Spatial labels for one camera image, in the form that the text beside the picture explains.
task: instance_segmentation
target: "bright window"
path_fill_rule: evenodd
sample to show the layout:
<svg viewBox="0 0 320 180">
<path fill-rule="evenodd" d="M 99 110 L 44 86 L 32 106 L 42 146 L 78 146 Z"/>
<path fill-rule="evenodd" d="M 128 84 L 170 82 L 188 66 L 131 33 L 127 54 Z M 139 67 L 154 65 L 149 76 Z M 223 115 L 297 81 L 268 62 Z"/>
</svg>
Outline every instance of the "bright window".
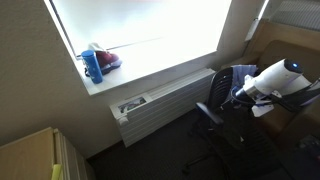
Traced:
<svg viewBox="0 0 320 180">
<path fill-rule="evenodd" d="M 119 82 L 107 82 L 112 85 L 98 91 L 215 52 L 231 4 L 231 0 L 45 1 L 74 57 L 96 42 L 123 60 L 121 72 L 114 73 L 121 76 Z M 83 76 L 82 65 L 75 64 Z M 87 89 L 92 86 L 82 78 Z"/>
</svg>

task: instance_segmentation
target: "chair armrest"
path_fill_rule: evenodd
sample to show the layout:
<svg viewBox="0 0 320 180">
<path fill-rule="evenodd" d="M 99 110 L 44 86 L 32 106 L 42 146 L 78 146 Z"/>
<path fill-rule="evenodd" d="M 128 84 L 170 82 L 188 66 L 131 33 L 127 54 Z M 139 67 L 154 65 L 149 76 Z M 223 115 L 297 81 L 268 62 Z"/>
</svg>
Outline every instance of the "chair armrest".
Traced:
<svg viewBox="0 0 320 180">
<path fill-rule="evenodd" d="M 276 144 L 282 150 L 292 148 L 305 136 L 320 129 L 320 98 L 299 112 L 277 137 Z"/>
<path fill-rule="evenodd" d="M 208 117 L 216 125 L 223 124 L 223 120 L 218 115 L 213 113 L 205 104 L 196 103 L 196 108 L 202 115 L 205 115 L 206 117 Z"/>
<path fill-rule="evenodd" d="M 237 60 L 234 60 L 228 64 L 222 65 L 221 69 L 225 69 L 227 67 L 230 67 L 233 65 L 239 65 L 239 64 L 243 64 L 243 65 L 257 64 L 260 56 L 261 56 L 261 53 L 252 53 L 247 56 L 243 56 L 242 58 L 239 58 Z"/>
</svg>

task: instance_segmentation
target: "radiator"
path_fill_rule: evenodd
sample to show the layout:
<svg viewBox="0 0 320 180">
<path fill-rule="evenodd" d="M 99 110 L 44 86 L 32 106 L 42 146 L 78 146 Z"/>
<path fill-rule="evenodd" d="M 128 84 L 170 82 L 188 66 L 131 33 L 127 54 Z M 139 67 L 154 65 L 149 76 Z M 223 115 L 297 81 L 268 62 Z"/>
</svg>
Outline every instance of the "radiator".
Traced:
<svg viewBox="0 0 320 180">
<path fill-rule="evenodd" d="M 194 109 L 209 95 L 214 71 L 202 69 L 110 106 L 126 147 Z"/>
</svg>

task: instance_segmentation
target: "window sill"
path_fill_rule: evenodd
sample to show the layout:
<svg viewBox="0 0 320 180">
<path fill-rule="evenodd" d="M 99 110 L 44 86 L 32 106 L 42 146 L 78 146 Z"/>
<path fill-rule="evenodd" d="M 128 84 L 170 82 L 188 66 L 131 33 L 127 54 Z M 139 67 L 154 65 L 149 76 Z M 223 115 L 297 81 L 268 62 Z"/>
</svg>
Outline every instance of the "window sill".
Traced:
<svg viewBox="0 0 320 180">
<path fill-rule="evenodd" d="M 210 54 L 215 51 L 213 47 L 216 47 L 200 41 L 190 41 L 192 44 L 176 42 L 178 41 L 161 39 L 110 51 L 117 54 L 123 63 L 120 68 L 104 75 L 100 84 L 94 84 L 84 75 L 85 66 L 81 60 L 74 59 L 74 63 L 89 95 L 95 95 Z"/>
</svg>

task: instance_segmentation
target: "office chair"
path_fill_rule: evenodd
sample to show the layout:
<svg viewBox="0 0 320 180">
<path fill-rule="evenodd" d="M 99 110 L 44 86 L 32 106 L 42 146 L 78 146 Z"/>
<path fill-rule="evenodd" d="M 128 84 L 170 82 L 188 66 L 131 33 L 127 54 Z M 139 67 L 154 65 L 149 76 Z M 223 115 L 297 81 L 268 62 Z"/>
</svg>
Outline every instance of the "office chair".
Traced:
<svg viewBox="0 0 320 180">
<path fill-rule="evenodd" d="M 219 109 L 232 86 L 233 68 L 229 67 L 214 75 L 206 103 L 196 103 L 200 117 L 189 135 L 205 139 L 210 151 L 186 163 L 184 174 L 192 165 L 213 155 L 223 162 L 226 178 L 231 173 L 248 180 L 282 167 L 271 141 L 254 127 L 249 107 Z"/>
</svg>

